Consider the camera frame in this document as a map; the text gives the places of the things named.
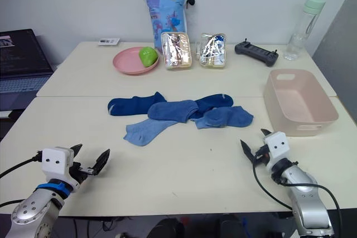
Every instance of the laptop screen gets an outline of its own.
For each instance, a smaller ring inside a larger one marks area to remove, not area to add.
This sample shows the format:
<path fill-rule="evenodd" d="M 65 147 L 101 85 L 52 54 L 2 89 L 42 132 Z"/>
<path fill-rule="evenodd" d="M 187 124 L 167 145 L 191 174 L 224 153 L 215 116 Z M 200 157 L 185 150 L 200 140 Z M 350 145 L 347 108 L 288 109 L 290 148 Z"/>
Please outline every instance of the laptop screen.
<path fill-rule="evenodd" d="M 31 29 L 0 32 L 0 76 L 52 74 Z"/>

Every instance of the white wall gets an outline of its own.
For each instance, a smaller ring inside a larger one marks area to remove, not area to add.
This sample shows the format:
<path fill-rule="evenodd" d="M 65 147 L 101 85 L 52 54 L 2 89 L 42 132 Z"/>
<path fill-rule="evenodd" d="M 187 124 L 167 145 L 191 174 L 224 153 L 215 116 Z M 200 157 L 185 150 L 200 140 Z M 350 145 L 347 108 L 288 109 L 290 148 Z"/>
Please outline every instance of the white wall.
<path fill-rule="evenodd" d="M 287 43 L 305 0 L 196 0 L 187 11 L 191 41 L 223 32 L 230 43 Z M 327 0 L 307 44 L 312 54 L 344 0 Z M 33 28 L 45 53 L 61 62 L 80 41 L 152 41 L 144 0 L 0 0 L 0 31 Z"/>

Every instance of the pink plate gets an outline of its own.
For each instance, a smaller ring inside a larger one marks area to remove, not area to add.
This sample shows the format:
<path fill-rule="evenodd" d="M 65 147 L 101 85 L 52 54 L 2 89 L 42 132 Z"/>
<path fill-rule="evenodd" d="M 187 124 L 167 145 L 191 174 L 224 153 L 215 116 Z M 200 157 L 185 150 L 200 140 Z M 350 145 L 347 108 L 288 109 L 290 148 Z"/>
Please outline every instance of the pink plate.
<path fill-rule="evenodd" d="M 143 47 L 131 47 L 126 50 L 119 52 L 113 59 L 114 67 L 124 74 L 128 75 L 138 75 L 144 72 L 149 72 L 151 69 L 155 68 L 159 58 L 154 62 L 153 65 L 145 67 L 139 57 L 139 51 Z"/>

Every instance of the small white card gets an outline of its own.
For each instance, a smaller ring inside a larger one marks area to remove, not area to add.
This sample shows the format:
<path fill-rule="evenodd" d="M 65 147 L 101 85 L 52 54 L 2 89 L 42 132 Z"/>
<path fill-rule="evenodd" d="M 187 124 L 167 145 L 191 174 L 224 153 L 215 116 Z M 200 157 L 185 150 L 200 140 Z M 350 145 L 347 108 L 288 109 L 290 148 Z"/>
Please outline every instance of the small white card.
<path fill-rule="evenodd" d="M 98 46 L 116 46 L 119 40 L 120 38 L 101 38 L 98 42 Z"/>

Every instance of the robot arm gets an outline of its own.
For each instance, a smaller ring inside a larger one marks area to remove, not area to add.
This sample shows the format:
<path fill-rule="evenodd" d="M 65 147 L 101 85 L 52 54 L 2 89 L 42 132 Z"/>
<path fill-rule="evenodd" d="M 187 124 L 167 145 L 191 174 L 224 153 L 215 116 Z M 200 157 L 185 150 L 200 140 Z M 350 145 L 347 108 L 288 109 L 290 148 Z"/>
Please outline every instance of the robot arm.
<path fill-rule="evenodd" d="M 246 143 L 241 141 L 243 152 L 251 162 L 257 158 L 257 163 L 264 163 L 272 179 L 278 184 L 316 184 L 316 180 L 297 165 L 288 160 L 289 145 L 282 132 L 270 133 L 262 130 L 265 145 L 254 157 Z M 297 224 L 297 230 L 303 237 L 333 237 L 327 209 L 322 203 L 316 187 L 289 187 L 289 198 L 292 201 L 292 212 Z"/>
<path fill-rule="evenodd" d="M 54 147 L 42 151 L 42 171 L 47 183 L 37 186 L 29 198 L 22 201 L 11 215 L 12 225 L 6 238 L 49 238 L 64 200 L 76 192 L 88 175 L 97 175 L 108 161 L 110 150 L 97 159 L 92 168 L 82 168 L 73 162 L 81 144 L 72 148 Z"/>

